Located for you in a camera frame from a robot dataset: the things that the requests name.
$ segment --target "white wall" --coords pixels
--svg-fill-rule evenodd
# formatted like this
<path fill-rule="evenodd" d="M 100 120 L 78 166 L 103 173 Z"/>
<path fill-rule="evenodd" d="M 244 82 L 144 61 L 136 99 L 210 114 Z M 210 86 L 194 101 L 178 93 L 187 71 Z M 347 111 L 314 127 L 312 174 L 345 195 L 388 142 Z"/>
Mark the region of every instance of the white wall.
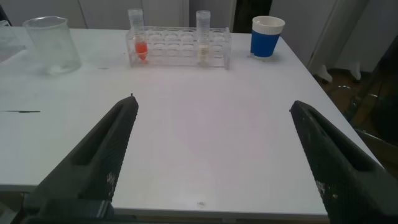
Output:
<path fill-rule="evenodd" d="M 369 0 L 335 67 L 359 61 L 361 71 L 373 71 L 397 35 L 398 1 Z"/>
<path fill-rule="evenodd" d="M 230 27 L 233 22 L 236 1 L 233 0 L 190 0 L 189 3 L 189 26 L 197 26 L 196 12 L 209 10 L 211 12 L 210 27 Z"/>
<path fill-rule="evenodd" d="M 78 0 L 0 0 L 13 26 L 28 19 L 60 16 L 68 19 L 70 28 L 86 28 Z"/>
<path fill-rule="evenodd" d="M 312 74 L 321 65 L 333 68 L 345 43 L 361 17 L 368 0 L 337 0 L 309 63 Z"/>
<path fill-rule="evenodd" d="M 270 16 L 283 19 L 281 37 L 308 67 L 335 0 L 273 0 Z"/>

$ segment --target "white cup rim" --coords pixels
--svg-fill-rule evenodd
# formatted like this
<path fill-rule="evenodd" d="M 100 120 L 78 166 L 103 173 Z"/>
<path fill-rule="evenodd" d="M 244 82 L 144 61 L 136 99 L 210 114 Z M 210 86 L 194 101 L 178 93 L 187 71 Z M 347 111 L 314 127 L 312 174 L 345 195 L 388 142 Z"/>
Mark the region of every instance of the white cup rim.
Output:
<path fill-rule="evenodd" d="M 253 18 L 253 23 L 263 27 L 282 27 L 285 26 L 285 21 L 273 16 L 256 16 Z"/>

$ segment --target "white cabinet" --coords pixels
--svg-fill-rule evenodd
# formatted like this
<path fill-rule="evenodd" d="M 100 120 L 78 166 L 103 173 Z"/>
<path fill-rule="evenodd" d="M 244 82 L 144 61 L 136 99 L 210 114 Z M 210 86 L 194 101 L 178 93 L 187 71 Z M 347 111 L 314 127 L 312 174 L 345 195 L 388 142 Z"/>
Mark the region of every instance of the white cabinet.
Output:
<path fill-rule="evenodd" d="M 189 26 L 197 26 L 196 12 L 209 10 L 211 12 L 211 28 L 233 28 L 236 0 L 190 0 L 189 1 Z"/>
<path fill-rule="evenodd" d="M 130 29 L 128 9 L 142 8 L 147 26 L 184 26 L 184 0 L 79 0 L 87 28 Z"/>
<path fill-rule="evenodd" d="M 127 10 L 142 8 L 141 0 L 79 1 L 89 29 L 130 29 Z"/>
<path fill-rule="evenodd" d="M 398 35 L 397 12 L 396 0 L 369 0 L 335 67 L 359 62 L 361 71 L 372 72 Z"/>
<path fill-rule="evenodd" d="M 0 0 L 13 26 L 21 26 L 28 19 L 59 16 L 68 19 L 70 28 L 86 28 L 78 0 Z"/>
<path fill-rule="evenodd" d="M 188 26 L 188 0 L 142 0 L 142 9 L 147 26 Z"/>
<path fill-rule="evenodd" d="M 283 19 L 281 37 L 307 67 L 336 0 L 273 0 L 270 16 Z"/>

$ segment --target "test tube rack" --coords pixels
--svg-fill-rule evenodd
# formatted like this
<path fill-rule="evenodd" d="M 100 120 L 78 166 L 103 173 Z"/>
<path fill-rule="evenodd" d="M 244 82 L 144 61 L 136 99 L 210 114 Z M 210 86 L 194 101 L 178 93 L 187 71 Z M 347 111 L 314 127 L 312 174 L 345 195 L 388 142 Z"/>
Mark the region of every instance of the test tube rack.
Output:
<path fill-rule="evenodd" d="M 208 55 L 205 61 L 198 57 L 196 28 L 146 27 L 148 54 L 141 60 L 134 47 L 134 31 L 126 35 L 131 67 L 191 66 L 229 69 L 231 33 L 228 28 L 210 29 Z"/>

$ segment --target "glass beaker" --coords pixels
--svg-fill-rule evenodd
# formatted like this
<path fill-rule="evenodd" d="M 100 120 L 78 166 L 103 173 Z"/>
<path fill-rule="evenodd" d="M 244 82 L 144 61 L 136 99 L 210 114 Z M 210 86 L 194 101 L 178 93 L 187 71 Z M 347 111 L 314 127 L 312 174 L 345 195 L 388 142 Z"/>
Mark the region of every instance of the glass beaker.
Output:
<path fill-rule="evenodd" d="M 81 66 L 67 22 L 68 19 L 46 16 L 23 23 L 50 74 L 72 72 Z"/>

